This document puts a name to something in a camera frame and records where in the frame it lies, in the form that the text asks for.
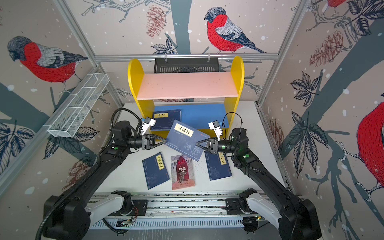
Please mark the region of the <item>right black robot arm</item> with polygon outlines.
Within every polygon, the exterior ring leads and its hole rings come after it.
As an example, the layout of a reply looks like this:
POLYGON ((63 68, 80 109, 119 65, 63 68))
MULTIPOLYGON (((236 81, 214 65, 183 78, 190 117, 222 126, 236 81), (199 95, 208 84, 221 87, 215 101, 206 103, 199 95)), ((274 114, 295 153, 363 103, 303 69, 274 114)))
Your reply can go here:
POLYGON ((283 240, 319 240, 322 237, 315 205, 301 199, 286 188, 264 166, 257 154, 263 144, 258 130, 247 130, 242 126, 233 128, 225 138, 224 122, 208 122, 215 136, 196 142, 196 146, 210 154, 229 155, 234 167, 253 180, 262 190, 248 188, 236 199, 226 199, 224 210, 230 215, 257 213, 273 225, 283 240))

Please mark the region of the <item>blue book plant cover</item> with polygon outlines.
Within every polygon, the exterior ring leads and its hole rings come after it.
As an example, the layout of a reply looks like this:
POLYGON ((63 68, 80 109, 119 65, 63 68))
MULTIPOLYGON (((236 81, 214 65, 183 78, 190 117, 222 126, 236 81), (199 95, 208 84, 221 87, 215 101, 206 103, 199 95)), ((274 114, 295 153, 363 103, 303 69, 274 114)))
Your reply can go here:
POLYGON ((174 120, 167 135, 165 145, 198 162, 204 150, 199 148, 196 142, 206 140, 209 137, 209 135, 199 130, 174 120))

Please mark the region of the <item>blue book yin-yang cover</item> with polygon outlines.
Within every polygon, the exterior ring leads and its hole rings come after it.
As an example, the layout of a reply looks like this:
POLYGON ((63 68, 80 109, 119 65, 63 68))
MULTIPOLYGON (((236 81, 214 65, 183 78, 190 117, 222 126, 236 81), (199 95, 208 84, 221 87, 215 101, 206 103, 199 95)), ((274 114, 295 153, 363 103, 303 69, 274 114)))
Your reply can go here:
POLYGON ((174 120, 181 121, 181 110, 158 111, 153 113, 153 119, 156 123, 151 127, 152 131, 169 131, 174 120))

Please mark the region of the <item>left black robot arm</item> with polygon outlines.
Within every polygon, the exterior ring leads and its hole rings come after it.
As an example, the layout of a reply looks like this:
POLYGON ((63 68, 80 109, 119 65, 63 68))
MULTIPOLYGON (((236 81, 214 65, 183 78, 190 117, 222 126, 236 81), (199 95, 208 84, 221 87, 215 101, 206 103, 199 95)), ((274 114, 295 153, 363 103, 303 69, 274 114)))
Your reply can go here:
POLYGON ((131 210, 131 195, 114 191, 106 200, 88 206, 89 200, 104 180, 119 167, 132 149, 151 150, 166 143, 166 139, 147 131, 156 124, 151 118, 137 117, 132 127, 128 121, 115 123, 115 116, 125 108, 115 110, 111 117, 110 134, 99 151, 98 160, 89 171, 60 196, 49 197, 44 204, 44 218, 35 238, 81 240, 89 228, 113 212, 131 210))

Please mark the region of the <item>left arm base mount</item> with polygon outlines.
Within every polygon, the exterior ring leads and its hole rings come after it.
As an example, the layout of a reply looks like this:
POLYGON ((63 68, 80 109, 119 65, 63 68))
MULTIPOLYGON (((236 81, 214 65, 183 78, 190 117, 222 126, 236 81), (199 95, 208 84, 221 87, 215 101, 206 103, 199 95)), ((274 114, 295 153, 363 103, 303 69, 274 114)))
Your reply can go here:
POLYGON ((113 195, 123 197, 123 204, 118 211, 115 211, 109 215, 109 217, 120 217, 120 216, 145 216, 148 206, 148 200, 138 199, 134 200, 131 193, 126 191, 114 191, 113 195))

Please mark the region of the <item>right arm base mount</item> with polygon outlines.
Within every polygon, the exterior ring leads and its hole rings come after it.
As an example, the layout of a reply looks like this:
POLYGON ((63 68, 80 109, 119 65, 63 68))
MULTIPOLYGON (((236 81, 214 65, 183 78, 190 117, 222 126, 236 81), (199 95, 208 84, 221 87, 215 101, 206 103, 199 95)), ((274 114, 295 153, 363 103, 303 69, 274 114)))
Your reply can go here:
POLYGON ((249 188, 239 193, 238 198, 225 199, 225 205, 222 207, 222 210, 225 210, 227 215, 259 215, 258 212, 252 211, 248 206, 247 198, 252 194, 258 194, 264 199, 255 189, 249 188))

